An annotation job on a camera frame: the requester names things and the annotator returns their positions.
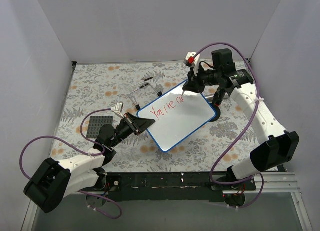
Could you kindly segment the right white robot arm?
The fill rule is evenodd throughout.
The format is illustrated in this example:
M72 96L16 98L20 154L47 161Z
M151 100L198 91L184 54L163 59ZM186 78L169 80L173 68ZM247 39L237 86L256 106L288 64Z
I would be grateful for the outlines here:
M204 70L200 55L189 52L184 64L190 67L183 91L201 94L207 86L217 86L211 106L219 111L225 95L233 99L248 119L246 128L253 128L259 146L248 158L230 166L225 177L212 180L217 185L237 190L252 176L288 163L292 160L300 141L295 131L281 125L260 96L253 76L246 69L237 69L230 49L211 53L213 65Z

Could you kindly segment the blue framed whiteboard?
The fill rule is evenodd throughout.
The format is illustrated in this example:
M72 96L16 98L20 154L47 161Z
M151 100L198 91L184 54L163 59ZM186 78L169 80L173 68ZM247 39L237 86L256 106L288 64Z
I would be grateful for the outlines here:
M137 112L139 118L154 119L147 129L158 148L166 153L216 116L201 93L185 91L186 81L178 84Z

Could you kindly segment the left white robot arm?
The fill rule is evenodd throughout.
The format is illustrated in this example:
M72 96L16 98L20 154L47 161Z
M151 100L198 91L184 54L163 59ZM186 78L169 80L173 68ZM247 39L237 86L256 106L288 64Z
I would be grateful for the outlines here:
M103 166L114 158L114 147L132 134L142 134L155 122L154 119L126 113L116 127L111 124L103 125L88 152L80 151L72 158L58 161L52 158L44 160L29 178L23 193L44 213L49 213L65 197L77 191L86 188L103 190L107 184Z

